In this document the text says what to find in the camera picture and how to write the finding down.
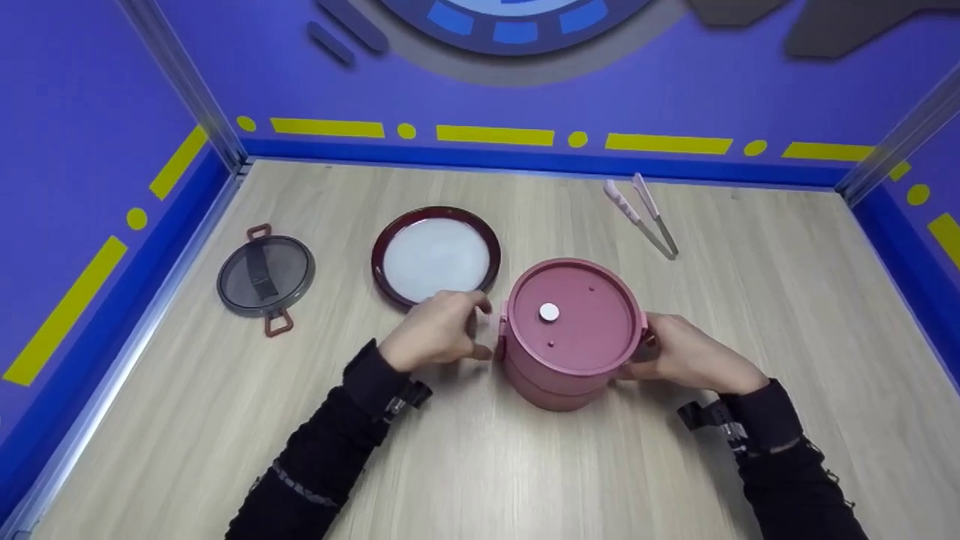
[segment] tongs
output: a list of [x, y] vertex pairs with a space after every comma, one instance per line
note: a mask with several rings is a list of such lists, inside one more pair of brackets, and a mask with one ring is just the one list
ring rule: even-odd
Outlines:
[[660, 229], [660, 233], [663, 234], [663, 239], [666, 241], [666, 246], [663, 245], [663, 242], [660, 242], [660, 239], [654, 236], [653, 232], [647, 228], [647, 226], [640, 220], [640, 214], [636, 213], [634, 207], [630, 205], [627, 201], [627, 198], [623, 196], [622, 193], [616, 188], [616, 184], [613, 180], [607, 180], [604, 182], [603, 191], [607, 194], [607, 197], [623, 212], [623, 215], [627, 216], [627, 219], [630, 220], [644, 236], [650, 240], [660, 252], [668, 260], [674, 260], [677, 258], [677, 255], [680, 254], [680, 251], [677, 249], [677, 244], [673, 241], [673, 236], [670, 235], [670, 231], [667, 230], [666, 225], [663, 223], [663, 218], [660, 216], [660, 210], [657, 209], [657, 203], [654, 202], [654, 198], [650, 195], [650, 190], [647, 189], [647, 183], [643, 181], [643, 177], [640, 176], [640, 173], [635, 173], [633, 180], [630, 184], [636, 190], [636, 193], [640, 196], [640, 201], [643, 201], [643, 205], [647, 208], [647, 212], [654, 219], [654, 223], [657, 224], [657, 228]]

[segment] pink pot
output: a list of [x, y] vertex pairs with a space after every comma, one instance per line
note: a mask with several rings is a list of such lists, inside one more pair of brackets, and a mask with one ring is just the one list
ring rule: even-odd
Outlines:
[[554, 258], [523, 273], [500, 315], [507, 380], [530, 403], [574, 410], [603, 393], [630, 361], [647, 316], [613, 272]]

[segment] light wood surface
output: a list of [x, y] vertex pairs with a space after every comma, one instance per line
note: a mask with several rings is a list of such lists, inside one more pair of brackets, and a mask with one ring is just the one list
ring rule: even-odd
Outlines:
[[[36, 538], [222, 537], [352, 355], [399, 320], [373, 289], [370, 249], [392, 219], [434, 204], [473, 211], [499, 235], [495, 306], [545, 258], [603, 264], [641, 307], [685, 315], [783, 381], [871, 538], [956, 538], [960, 399], [840, 198], [652, 191], [680, 246], [674, 262], [595, 180], [258, 161]], [[291, 308], [297, 326], [275, 339], [214, 290], [263, 222], [318, 262]], [[480, 340], [493, 345], [495, 329]], [[524, 402], [497, 365], [421, 378], [435, 396], [395, 424], [329, 537], [759, 537], [722, 438], [676, 418], [695, 394], [620, 383], [552, 413]]]

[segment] white knob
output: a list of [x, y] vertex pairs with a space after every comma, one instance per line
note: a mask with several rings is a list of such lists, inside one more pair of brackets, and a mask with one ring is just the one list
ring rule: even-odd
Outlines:
[[544, 322], [552, 323], [556, 321], [558, 317], [560, 317], [560, 308], [557, 307], [556, 304], [547, 302], [540, 306], [540, 318], [543, 319]]

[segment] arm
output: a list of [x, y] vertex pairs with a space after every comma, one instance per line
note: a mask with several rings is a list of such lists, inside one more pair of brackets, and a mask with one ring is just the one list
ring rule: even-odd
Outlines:
[[[734, 419], [762, 418], [764, 422], [800, 425], [786, 391], [776, 380], [752, 393], [722, 399], [732, 405]], [[806, 437], [763, 453], [738, 453], [736, 462], [743, 494], [754, 508], [765, 539], [866, 540], [836, 477], [824, 470], [824, 455]]]
[[659, 354], [622, 379], [671, 380], [720, 394], [743, 492], [765, 540], [865, 539], [824, 456], [803, 435], [786, 391], [747, 358], [677, 315], [650, 313]]
[[387, 436], [383, 412], [405, 381], [368, 343], [348, 366], [343, 386], [330, 390], [254, 483], [227, 540], [321, 538]]
[[491, 311], [482, 292], [441, 291], [414, 307], [379, 347], [371, 341], [361, 349], [344, 370], [343, 385], [330, 390], [253, 483], [227, 540], [323, 537], [386, 438], [408, 374], [427, 363], [493, 356], [465, 331], [476, 307]]

